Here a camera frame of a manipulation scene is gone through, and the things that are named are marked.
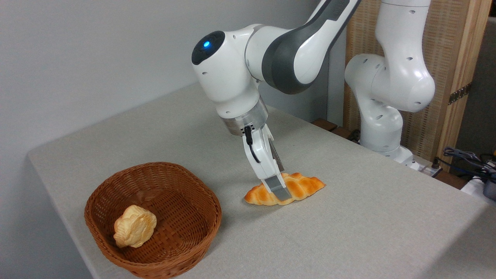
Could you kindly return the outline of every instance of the fake bread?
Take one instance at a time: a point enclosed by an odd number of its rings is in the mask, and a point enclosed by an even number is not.
[[[129,206],[114,223],[114,239],[119,248],[131,246],[138,248],[153,234],[157,217],[139,206]]]
[[[280,201],[274,193],[269,193],[263,183],[261,183],[248,191],[245,196],[245,201],[249,204],[258,206],[284,206],[292,203],[293,201],[303,200],[304,198],[315,194],[315,192],[325,186],[325,184],[318,178],[306,177],[299,172],[293,173],[292,175],[281,173],[281,175],[292,198],[285,201]]]

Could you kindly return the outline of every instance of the gray tabletop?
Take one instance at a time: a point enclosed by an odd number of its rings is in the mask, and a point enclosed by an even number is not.
[[[91,274],[135,278],[108,261],[84,223],[115,172],[178,163],[221,203],[205,258],[180,278],[496,278],[496,209],[314,125],[269,108],[289,173],[326,187],[287,206],[253,206],[260,183],[198,84],[55,140],[28,156]]]

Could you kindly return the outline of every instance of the robotic arm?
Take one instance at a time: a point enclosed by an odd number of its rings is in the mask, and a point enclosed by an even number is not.
[[[254,24],[203,37],[191,55],[194,71],[229,132],[243,138],[246,156],[269,193],[291,197],[282,164],[265,123],[267,109],[258,85],[297,94],[313,83],[328,48],[360,0],[322,0],[301,27],[287,30]]]
[[[360,144],[410,166],[411,151],[400,146],[403,119],[398,111],[418,112],[432,100],[434,80],[422,54],[422,35],[431,0],[382,0],[375,36],[384,57],[360,54],[345,70],[361,115]]]
[[[203,37],[191,55],[217,114],[231,134],[242,137],[257,177],[281,201],[291,195],[280,174],[283,167],[258,85],[265,81],[286,94],[310,87],[359,3],[321,0],[309,20],[292,30],[253,24],[232,32],[215,31]],[[386,57],[356,56],[345,72],[360,106],[361,144],[396,160],[402,150],[403,122],[391,106],[419,111],[434,94],[421,45],[429,4],[430,0],[382,0],[376,35]]]

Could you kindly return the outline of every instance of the cable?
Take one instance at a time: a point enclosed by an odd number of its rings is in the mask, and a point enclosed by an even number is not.
[[[467,174],[471,174],[473,176],[479,176],[481,178],[485,178],[485,179],[489,179],[493,182],[496,183],[496,179],[494,179],[491,175],[487,175],[485,172],[475,172],[475,171],[470,171],[470,170],[466,170],[466,169],[462,169],[462,168],[459,168],[455,165],[452,165],[446,161],[444,161],[443,159],[439,158],[439,157],[435,157],[437,160],[439,160],[440,162],[442,162],[443,164],[447,165],[447,166],[450,166],[452,168],[454,168],[455,170],[457,171],[461,171],[461,172],[464,172],[464,173],[467,173]]]

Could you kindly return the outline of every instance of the brown woven basket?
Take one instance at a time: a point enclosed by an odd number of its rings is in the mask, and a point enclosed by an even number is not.
[[[119,248],[114,222],[130,205],[157,216],[150,240]],[[91,194],[84,219],[102,253],[141,278],[171,278],[193,268],[205,255],[221,220],[214,193],[184,167],[152,162],[122,170]]]

